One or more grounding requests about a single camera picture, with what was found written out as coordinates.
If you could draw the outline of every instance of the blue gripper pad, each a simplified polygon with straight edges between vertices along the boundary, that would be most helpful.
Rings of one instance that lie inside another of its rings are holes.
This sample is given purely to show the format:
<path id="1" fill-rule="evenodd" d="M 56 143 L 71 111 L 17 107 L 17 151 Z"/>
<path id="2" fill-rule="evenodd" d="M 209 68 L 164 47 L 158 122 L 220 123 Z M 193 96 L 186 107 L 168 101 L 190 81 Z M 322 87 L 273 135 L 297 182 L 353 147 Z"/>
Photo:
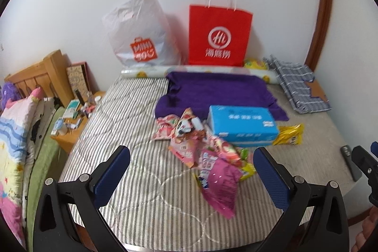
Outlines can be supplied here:
<path id="1" fill-rule="evenodd" d="M 109 158 L 107 162 L 112 160 L 110 165 L 106 168 L 105 172 L 97 180 L 97 183 L 94 186 L 93 192 L 95 197 L 93 204 L 97 209 L 108 204 L 114 190 L 117 188 L 118 183 L 130 164 L 129 149 L 126 146 L 122 146 L 122 148 L 120 147 L 118 147 Z M 101 169 L 101 164 L 106 164 L 107 162 L 100 163 L 97 168 Z"/>
<path id="2" fill-rule="evenodd" d="M 260 148 L 253 154 L 253 164 L 275 207 L 286 211 L 290 205 L 290 189 Z"/>
<path id="3" fill-rule="evenodd" d="M 372 151 L 372 153 L 375 155 L 375 157 L 378 158 L 378 142 L 377 141 L 374 141 L 370 147 L 370 150 Z"/>

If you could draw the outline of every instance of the striped mattress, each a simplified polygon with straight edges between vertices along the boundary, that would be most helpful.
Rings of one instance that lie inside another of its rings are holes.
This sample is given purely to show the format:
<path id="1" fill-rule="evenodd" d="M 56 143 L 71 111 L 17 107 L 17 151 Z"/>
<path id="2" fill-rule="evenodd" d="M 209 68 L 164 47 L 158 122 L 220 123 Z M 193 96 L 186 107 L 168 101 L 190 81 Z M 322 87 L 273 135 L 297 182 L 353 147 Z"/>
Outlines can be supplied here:
<path id="1" fill-rule="evenodd" d="M 239 184 L 236 216 L 227 220 L 203 199 L 191 171 L 167 150 L 169 142 L 151 140 L 154 108 L 167 86 L 164 78 L 120 76 L 74 146 L 60 181 L 91 173 L 125 145 L 130 166 L 100 212 L 128 250 L 212 251 L 263 240 L 282 211 L 274 207 L 257 174 Z M 305 124 L 302 145 L 267 147 L 271 155 L 292 175 L 315 184 L 335 180 L 343 195 L 347 193 L 354 182 L 339 150 L 345 142 L 328 114 L 300 115 L 280 86 L 268 88 L 290 118 L 279 124 Z M 75 205 L 71 212 L 84 226 Z M 310 214 L 308 210 L 302 222 Z"/>

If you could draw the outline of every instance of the wooden bed frame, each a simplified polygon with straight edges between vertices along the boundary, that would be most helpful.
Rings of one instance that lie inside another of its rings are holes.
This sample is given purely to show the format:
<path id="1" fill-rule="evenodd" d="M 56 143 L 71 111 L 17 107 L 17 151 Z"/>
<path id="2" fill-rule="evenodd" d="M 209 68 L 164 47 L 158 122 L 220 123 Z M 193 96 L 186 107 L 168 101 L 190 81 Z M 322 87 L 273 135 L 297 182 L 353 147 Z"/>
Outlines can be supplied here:
<path id="1" fill-rule="evenodd" d="M 60 50 L 57 50 L 48 54 L 42 61 L 8 75 L 4 80 L 15 84 L 22 97 L 41 87 L 45 97 L 59 97 L 67 107 L 74 95 L 69 85 L 66 67 L 66 60 Z"/>

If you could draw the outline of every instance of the wooden nightstand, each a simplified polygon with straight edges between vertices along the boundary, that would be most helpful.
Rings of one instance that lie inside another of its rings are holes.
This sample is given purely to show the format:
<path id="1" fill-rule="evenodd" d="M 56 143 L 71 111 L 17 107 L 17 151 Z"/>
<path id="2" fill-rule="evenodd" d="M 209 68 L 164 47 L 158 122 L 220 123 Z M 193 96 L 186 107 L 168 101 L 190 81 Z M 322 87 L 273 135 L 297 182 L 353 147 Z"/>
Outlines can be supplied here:
<path id="1" fill-rule="evenodd" d="M 103 97 L 105 95 L 105 92 L 98 91 L 93 95 L 93 97 L 96 97 L 98 95 Z M 76 123 L 77 120 L 78 118 L 66 119 L 65 122 Z M 75 130 L 72 130 L 71 134 L 68 131 L 67 134 L 65 134 L 64 136 L 61 136 L 61 135 L 51 136 L 51 138 L 54 139 L 67 154 L 69 154 L 71 153 L 73 146 L 75 145 L 76 141 L 79 139 L 81 133 L 83 132 L 83 129 L 86 126 L 87 122 L 88 122 L 88 119 L 86 117 L 83 117 L 83 120 L 81 121 L 79 127 Z"/>

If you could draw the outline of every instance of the green bed sheet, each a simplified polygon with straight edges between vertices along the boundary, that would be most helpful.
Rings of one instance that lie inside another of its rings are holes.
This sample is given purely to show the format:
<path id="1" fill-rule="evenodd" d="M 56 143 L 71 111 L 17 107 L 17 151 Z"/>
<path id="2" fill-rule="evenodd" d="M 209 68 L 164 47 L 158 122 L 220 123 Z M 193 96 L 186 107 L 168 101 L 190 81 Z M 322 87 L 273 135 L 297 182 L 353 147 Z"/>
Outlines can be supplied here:
<path id="1" fill-rule="evenodd" d="M 26 212 L 26 246 L 28 251 L 33 251 L 33 230 L 35 213 L 37 211 L 39 197 L 42 192 L 46 178 L 59 180 L 60 174 L 67 161 L 67 153 L 60 148 L 55 140 L 50 138 L 50 133 L 54 127 L 55 121 L 61 117 L 65 109 L 59 108 L 47 129 L 46 135 L 42 141 L 41 150 L 34 164 L 30 176 L 28 205 Z"/>

